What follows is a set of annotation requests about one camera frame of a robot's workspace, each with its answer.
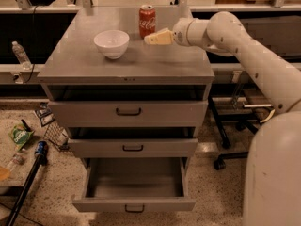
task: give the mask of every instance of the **green bag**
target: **green bag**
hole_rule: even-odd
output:
[[[34,131],[27,132],[23,124],[15,125],[8,135],[16,144],[17,151],[20,151],[21,148],[26,144],[26,142],[33,136]]]

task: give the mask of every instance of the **speckled floor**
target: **speckled floor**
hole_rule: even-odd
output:
[[[34,148],[43,139],[45,127],[34,115],[35,105],[12,106],[0,101],[0,165],[5,167],[13,153],[8,131],[13,124],[25,119],[36,131],[28,143],[27,167],[34,162]],[[236,132],[234,124],[226,125],[232,148],[221,149],[220,136],[213,116],[208,111],[198,136],[198,148],[188,170],[191,198],[197,200],[192,212],[174,213],[79,213],[71,201],[80,197],[85,180],[85,168],[70,152],[51,147],[48,165],[41,166],[14,225],[173,225],[173,226],[241,226],[246,160],[227,161],[224,170],[216,171],[213,163],[222,152],[247,148],[252,139],[248,131]],[[9,214],[15,197],[0,196],[0,219]]]

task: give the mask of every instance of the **drawer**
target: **drawer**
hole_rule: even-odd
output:
[[[51,102],[49,106],[63,127],[200,126],[207,102]]]
[[[54,101],[192,101],[207,99],[204,85],[47,85]]]
[[[191,157],[198,145],[191,139],[71,139],[76,157]]]
[[[181,158],[91,159],[80,212],[191,211]]]

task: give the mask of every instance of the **cabinet top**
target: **cabinet top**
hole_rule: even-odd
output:
[[[181,17],[179,7],[156,9],[156,31]],[[207,84],[214,79],[206,53],[197,47],[147,45],[139,35],[139,8],[82,8],[48,58],[41,83]],[[116,60],[97,51],[94,37],[119,29],[130,35],[125,54]]]

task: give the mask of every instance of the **drawer handle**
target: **drawer handle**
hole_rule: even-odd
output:
[[[140,147],[138,148],[138,147],[136,147],[136,148],[133,148],[133,146],[131,147],[131,146],[128,146],[128,148],[127,148],[127,146],[122,146],[122,150],[124,151],[124,152],[141,152],[141,151],[143,151],[143,145],[140,145]]]
[[[125,112],[125,111],[121,111],[119,108],[116,108],[116,114],[118,116],[139,116],[142,112],[142,109],[139,108],[137,112]]]
[[[143,213],[143,212],[144,212],[144,205],[142,205],[142,208],[141,208],[141,210],[129,210],[129,209],[128,209],[128,205],[127,205],[127,204],[125,204],[125,206],[124,206],[124,210],[125,210],[125,212],[126,212],[126,213],[135,213],[135,214],[141,214],[141,213]]]

